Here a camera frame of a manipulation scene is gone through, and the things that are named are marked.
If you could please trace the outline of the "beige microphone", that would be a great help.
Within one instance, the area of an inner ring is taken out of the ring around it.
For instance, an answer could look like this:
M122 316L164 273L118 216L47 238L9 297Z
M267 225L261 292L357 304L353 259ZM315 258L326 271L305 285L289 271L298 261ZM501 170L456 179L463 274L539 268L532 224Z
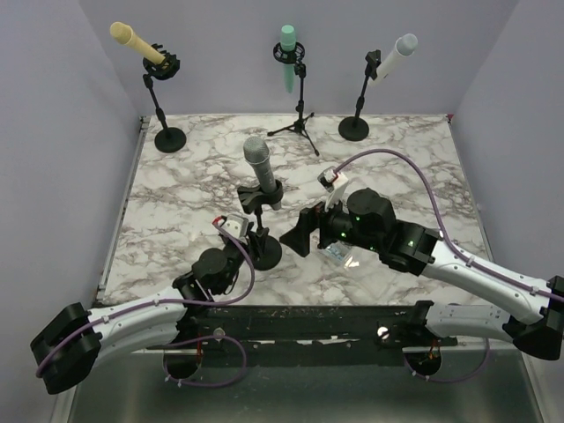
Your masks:
M160 65L165 61L165 56L139 37L131 26L116 21L111 24L109 32L116 42L133 49L149 62Z

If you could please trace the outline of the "black tripod microphone stand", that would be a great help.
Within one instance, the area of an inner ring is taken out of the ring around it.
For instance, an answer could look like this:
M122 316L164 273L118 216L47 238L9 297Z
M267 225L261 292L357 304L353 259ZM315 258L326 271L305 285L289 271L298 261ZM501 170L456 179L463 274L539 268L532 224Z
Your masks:
M317 148L315 147L314 142L312 141L312 139L309 136L308 131L306 129L306 124L307 124L308 120L310 118L313 118L315 116L315 113L312 112L309 115L304 115L304 107L305 107L304 84L305 84L305 78L307 76L307 66L303 62L305 55L306 55L305 48L303 47L303 45L301 43L296 41L295 50L293 51L292 62L293 62L293 73L300 80L300 95L299 95L298 103L295 107L295 110L298 114L298 118L291 125L287 125L287 126L282 127L278 130L269 131L267 133L267 136L273 137L274 135L277 135L278 133L281 133L283 131L288 131L288 132L292 132L294 134L297 134L301 137L306 138L307 141L309 141L309 143L310 143L310 145L313 149L314 154L317 157L319 157L320 153L317 150ZM273 49L273 56L274 56L274 58L277 62L283 64L283 60L281 59L281 50L280 50L280 44L279 43L277 43L276 46Z

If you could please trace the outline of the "white microphone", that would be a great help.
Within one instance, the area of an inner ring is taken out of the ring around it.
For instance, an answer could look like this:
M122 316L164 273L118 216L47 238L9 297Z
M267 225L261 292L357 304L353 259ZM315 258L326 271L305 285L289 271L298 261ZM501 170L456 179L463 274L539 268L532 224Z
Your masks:
M378 85L403 62L404 59L413 55L419 45L419 40L413 33L407 33L399 37L392 50L376 69L376 76L368 81L369 86Z

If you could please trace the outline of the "grey microphone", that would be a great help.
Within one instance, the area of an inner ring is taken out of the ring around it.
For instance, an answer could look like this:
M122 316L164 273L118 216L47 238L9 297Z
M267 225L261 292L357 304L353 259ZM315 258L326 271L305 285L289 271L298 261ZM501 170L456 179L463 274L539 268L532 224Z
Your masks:
M245 160L252 167L259 182L254 187L252 200L255 204L268 204L273 211L281 209L283 189L271 168L270 149L260 137L249 137L243 144Z

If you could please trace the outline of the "clear screw organizer box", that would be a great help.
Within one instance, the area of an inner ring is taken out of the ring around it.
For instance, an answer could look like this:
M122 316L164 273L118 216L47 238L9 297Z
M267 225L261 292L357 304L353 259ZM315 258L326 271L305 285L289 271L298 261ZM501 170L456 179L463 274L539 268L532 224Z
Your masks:
M356 248L341 241L331 243L318 252L332 261L336 266L345 270L359 268L361 265L360 256Z

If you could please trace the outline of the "black clip microphone stand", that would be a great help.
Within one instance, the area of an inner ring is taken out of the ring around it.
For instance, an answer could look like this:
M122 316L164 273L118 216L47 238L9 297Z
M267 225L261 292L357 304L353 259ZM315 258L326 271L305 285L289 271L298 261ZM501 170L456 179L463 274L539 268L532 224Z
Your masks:
M277 239L270 235L268 227L263 226L263 206L274 205L283 198L282 183L275 181L275 189L267 193L260 185L255 187L239 186L237 195L245 214L256 216L256 228L250 224L246 230L252 264L258 271L269 271L275 268L282 258L282 248Z

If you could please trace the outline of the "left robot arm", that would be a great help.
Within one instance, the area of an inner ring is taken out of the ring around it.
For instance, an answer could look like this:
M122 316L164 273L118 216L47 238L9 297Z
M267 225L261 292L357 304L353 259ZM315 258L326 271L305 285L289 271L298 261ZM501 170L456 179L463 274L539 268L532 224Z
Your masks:
M80 384L100 363L152 346L189 346L196 335L192 316L238 302L216 301L234 282L241 265L251 264L246 238L251 223L234 215L212 223L224 246L207 249L191 270L173 284L140 300L86 309L79 302L63 308L31 341L36 376L48 394Z

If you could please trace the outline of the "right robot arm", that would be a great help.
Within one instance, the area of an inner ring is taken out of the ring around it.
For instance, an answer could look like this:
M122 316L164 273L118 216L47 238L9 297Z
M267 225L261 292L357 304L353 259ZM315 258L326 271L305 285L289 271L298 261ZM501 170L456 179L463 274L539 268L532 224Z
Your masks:
M299 256L310 252L310 235L319 233L324 249L337 241L375 252L394 271L449 283L487 304L433 304L405 324L415 345L431 339L470 336L499 339L541 360L557 360L563 340L563 279L527 277L450 247L444 235L397 219L389 199L372 189L353 192L345 204L319 203L301 210L294 228L280 242Z

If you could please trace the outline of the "black round-base stand right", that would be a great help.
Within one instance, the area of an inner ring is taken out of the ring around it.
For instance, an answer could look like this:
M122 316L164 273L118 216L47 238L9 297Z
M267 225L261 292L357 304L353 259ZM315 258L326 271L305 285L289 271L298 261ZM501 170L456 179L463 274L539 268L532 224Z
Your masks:
M359 142L364 140L369 134L369 126L367 122L360 117L361 111L365 104L365 95L370 80L377 77L377 68L381 65L381 50L373 50L367 52L365 60L367 62L364 71L364 81L355 105L355 114L344 118L338 125L338 133L345 140Z

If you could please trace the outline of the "green microphone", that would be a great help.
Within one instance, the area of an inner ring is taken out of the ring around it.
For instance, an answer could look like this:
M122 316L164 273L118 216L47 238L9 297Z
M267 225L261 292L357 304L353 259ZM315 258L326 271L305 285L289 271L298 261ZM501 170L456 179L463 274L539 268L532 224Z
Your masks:
M293 73L293 51L296 46L296 33L292 25L284 25L280 30L279 44L281 59L284 66L284 84L288 93L293 92L294 73Z

